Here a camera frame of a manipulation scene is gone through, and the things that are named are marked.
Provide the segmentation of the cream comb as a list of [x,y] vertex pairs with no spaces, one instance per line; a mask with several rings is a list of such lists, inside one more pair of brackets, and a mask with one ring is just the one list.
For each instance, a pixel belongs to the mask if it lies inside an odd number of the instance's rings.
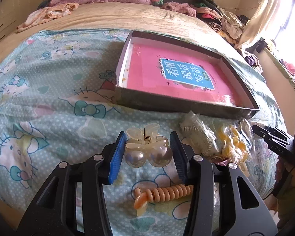
[[194,112],[190,111],[185,115],[180,129],[203,156],[212,157],[220,153],[215,133]]

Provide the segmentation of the shallow cardboard box tray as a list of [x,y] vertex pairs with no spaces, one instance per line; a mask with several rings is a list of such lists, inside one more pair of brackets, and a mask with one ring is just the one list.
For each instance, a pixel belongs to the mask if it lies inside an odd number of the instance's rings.
[[119,105],[160,112],[252,118],[259,106],[226,58],[203,47],[131,31],[115,71]]

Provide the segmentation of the cream curtain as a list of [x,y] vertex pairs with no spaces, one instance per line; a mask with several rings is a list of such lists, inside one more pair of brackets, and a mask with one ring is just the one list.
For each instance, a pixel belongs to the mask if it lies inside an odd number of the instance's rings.
[[251,20],[246,24],[239,43],[234,46],[235,49],[245,49],[254,44],[263,32],[265,32],[270,21],[278,12],[280,0],[261,0],[259,7]]

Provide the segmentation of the pink fuzzy garment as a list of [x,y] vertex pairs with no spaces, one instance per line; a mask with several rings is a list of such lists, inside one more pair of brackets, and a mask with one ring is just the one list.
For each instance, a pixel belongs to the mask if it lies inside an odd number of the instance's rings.
[[188,3],[177,3],[177,2],[167,2],[164,3],[162,6],[163,9],[186,14],[190,17],[196,18],[197,17],[197,11],[193,9]]

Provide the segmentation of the peach crumpled garment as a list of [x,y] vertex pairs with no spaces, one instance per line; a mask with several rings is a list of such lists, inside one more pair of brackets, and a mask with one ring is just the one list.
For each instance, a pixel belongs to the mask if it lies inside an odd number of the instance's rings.
[[16,33],[26,31],[34,26],[68,16],[79,7],[78,3],[65,3],[53,7],[44,7],[32,12],[27,19],[17,26]]

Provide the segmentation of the pearl hair claw clip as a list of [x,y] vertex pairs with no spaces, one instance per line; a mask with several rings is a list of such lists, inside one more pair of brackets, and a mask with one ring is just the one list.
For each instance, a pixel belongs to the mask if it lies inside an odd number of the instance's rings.
[[154,167],[167,166],[173,157],[168,139],[159,134],[160,125],[147,124],[144,128],[132,127],[126,130],[128,140],[124,158],[133,168],[140,168],[146,162]]

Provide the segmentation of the pile of mixed clothes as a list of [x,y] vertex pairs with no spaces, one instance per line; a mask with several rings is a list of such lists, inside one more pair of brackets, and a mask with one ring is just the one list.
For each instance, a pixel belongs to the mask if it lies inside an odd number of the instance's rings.
[[244,15],[237,16],[221,8],[213,0],[195,0],[191,7],[196,10],[198,19],[233,47],[239,43],[243,29],[250,20]]

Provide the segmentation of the hello kitty blue blanket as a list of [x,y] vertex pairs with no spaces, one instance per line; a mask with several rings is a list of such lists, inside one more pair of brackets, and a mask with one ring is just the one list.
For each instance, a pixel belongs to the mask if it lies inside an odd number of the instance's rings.
[[[147,124],[160,134],[180,134],[183,113],[140,111],[113,104],[115,67],[127,30],[40,31],[0,64],[0,199],[22,215],[61,161],[84,162],[115,141],[120,131]],[[260,111],[250,123],[286,129],[265,79],[235,51],[230,62],[252,92]],[[274,185],[277,155],[263,141],[246,161],[249,180],[265,197]],[[104,186],[114,235],[182,235],[190,197],[150,204],[136,217],[135,186],[179,184],[173,160],[165,168],[131,168],[124,160],[118,179]]]

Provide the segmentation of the beige bed sheet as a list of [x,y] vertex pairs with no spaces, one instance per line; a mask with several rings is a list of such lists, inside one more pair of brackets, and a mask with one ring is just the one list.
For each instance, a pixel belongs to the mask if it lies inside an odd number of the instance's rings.
[[182,38],[193,44],[214,49],[228,58],[242,56],[219,34],[198,18],[152,5],[133,3],[83,4],[69,16],[35,26],[21,33],[12,32],[0,42],[0,63],[18,45],[42,30],[129,29],[150,31]]

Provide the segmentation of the bag of clothes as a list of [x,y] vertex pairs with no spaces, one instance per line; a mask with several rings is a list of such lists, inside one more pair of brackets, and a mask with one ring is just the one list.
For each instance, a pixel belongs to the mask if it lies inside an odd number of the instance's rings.
[[263,69],[262,69],[259,59],[257,58],[256,55],[245,51],[245,52],[243,52],[243,58],[258,73],[260,73],[260,74],[263,73]]

